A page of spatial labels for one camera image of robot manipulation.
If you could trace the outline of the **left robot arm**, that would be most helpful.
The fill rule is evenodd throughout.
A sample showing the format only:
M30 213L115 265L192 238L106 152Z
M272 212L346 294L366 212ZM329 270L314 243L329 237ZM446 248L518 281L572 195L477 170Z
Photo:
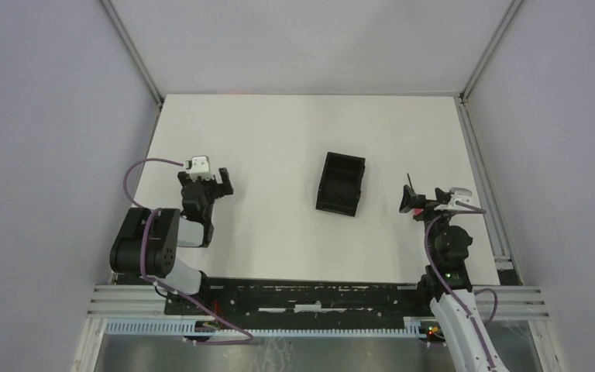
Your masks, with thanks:
M181 207L131 208L115 238L109 265L116 274L130 274L150 281L177 297L188 296L205 304L208 276L181 263L179 248L207 248L214 233L215 201L233 195L226 168L215 175L193 175L189 170L177 176L181 184Z

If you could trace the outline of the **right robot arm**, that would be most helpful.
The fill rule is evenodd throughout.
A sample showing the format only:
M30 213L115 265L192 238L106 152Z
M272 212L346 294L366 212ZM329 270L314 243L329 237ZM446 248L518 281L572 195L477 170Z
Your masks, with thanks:
M457 371L506 371L482 320L466 268L473 237L453 225L457 215L483 215L466 188L435 189L435 198L420 195L410 184L403 187L399 211L411 213L425 226L428 263L417 284L422 300L435 316L443 341Z

